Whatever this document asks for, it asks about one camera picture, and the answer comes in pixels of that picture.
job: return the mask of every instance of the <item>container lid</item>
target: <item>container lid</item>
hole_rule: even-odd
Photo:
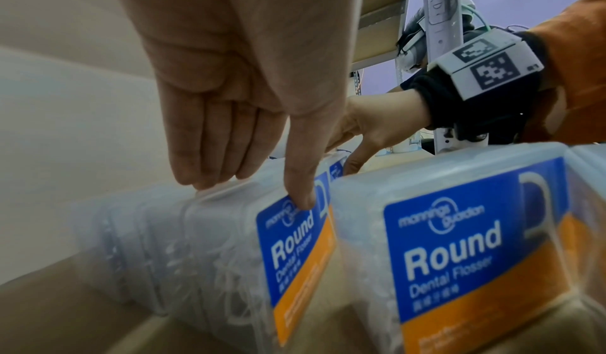
[[[569,167],[606,199],[606,145],[575,146],[564,158]]]
[[[560,143],[487,146],[454,151],[395,167],[345,177],[335,194],[407,199],[564,156]]]

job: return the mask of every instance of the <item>orange sleeve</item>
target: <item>orange sleeve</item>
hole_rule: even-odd
[[[606,0],[579,0],[530,30],[557,89],[539,92],[521,141],[606,141]]]
[[[579,0],[530,31],[547,46],[567,109],[606,101],[606,0]]]

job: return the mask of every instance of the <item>dental flosser package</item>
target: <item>dental flosser package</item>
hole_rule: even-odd
[[[566,152],[575,269],[584,301],[606,315],[606,146]]]
[[[81,279],[115,300],[134,300],[165,314],[158,283],[162,272],[151,262],[150,243],[141,233],[143,209],[149,202],[174,203],[193,194],[163,184],[72,204],[68,220],[80,247],[74,261]]]
[[[303,316],[336,240],[331,183],[348,153],[326,157],[316,207],[297,209],[283,188],[284,159],[253,177],[146,210],[152,260],[170,315],[250,353],[280,352]]]
[[[570,297],[565,151],[472,148],[335,182],[348,287],[379,352],[467,353]]]

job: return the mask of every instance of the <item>human hand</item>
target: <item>human hand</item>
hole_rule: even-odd
[[[378,151],[401,143],[430,123],[429,110],[415,90],[350,96],[345,104],[345,115],[333,131],[326,151],[363,135],[362,143],[343,168],[345,175],[354,174]]]
[[[342,114],[361,0],[121,0],[153,66],[177,181],[251,176],[290,116],[284,183],[302,209]]]

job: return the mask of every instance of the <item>translucent plastic box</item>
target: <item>translucent plastic box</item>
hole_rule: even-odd
[[[249,180],[145,210],[152,261],[169,314],[249,353],[276,353],[303,316],[336,239],[329,188],[346,153],[320,164],[316,207],[297,209],[283,188],[283,159]]]
[[[571,148],[566,167],[579,284],[585,302],[606,315],[606,145]]]
[[[151,262],[145,240],[143,209],[148,203],[175,203],[194,191],[172,184],[118,192],[73,203],[68,220],[80,252],[76,269],[84,282],[119,302],[134,300],[157,314],[165,314],[159,293],[162,272]]]
[[[335,182],[348,287],[380,353],[467,353],[574,294],[565,151],[467,149]]]

